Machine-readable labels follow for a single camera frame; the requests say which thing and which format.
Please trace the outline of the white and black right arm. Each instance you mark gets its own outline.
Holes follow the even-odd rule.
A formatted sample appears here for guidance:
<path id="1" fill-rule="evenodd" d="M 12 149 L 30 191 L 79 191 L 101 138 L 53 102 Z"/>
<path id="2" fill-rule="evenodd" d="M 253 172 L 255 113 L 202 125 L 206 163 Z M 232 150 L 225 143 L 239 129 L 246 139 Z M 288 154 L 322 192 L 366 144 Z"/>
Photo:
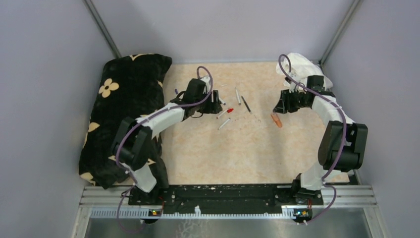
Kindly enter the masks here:
<path id="1" fill-rule="evenodd" d="M 349 118 L 325 87 L 324 77 L 311 75 L 305 84 L 311 91 L 282 90 L 273 112 L 287 114 L 310 108 L 325 125 L 317 159 L 306 172 L 292 182 L 290 197 L 304 204 L 320 190 L 324 182 L 340 173 L 359 169 L 364 160 L 368 127 Z"/>

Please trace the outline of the orange highlighter pen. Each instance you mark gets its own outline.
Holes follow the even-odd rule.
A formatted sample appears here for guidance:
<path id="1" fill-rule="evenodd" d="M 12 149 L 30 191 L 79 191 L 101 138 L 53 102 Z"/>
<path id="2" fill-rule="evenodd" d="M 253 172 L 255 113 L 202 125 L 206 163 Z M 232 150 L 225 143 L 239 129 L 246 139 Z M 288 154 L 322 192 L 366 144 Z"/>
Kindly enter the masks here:
<path id="1" fill-rule="evenodd" d="M 270 116 L 274 123 L 277 125 L 277 127 L 282 128 L 283 125 L 277 113 L 271 113 Z"/>

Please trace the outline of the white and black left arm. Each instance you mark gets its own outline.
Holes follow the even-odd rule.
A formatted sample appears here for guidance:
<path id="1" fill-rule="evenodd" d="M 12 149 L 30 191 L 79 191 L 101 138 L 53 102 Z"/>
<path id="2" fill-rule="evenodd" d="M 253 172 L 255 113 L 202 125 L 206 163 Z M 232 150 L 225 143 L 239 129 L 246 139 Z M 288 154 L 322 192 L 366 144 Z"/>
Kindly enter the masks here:
<path id="1" fill-rule="evenodd" d="M 176 123 L 185 121 L 195 113 L 218 114 L 221 103 L 218 92 L 213 89 L 210 76 L 193 78 L 187 89 L 180 92 L 163 108 L 145 117 L 125 118 L 111 145 L 116 164 L 123 168 L 134 181 L 140 192 L 140 199 L 147 205 L 158 201 L 155 189 L 158 181 L 149 165 L 152 139 Z"/>

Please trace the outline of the white red-cap marker pen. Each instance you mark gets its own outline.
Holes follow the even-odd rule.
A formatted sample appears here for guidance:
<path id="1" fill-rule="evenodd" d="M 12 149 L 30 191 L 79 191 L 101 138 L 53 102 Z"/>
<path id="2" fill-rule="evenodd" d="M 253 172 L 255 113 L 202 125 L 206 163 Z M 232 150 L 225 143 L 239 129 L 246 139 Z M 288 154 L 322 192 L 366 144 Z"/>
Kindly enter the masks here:
<path id="1" fill-rule="evenodd" d="M 221 118 L 224 114 L 228 114 L 228 113 L 231 113 L 233 111 L 233 108 L 228 108 L 228 109 L 226 109 L 226 110 L 224 110 L 224 111 L 222 111 L 221 113 L 219 113 L 218 115 L 217 115 L 217 119 L 219 119 L 219 118 Z"/>

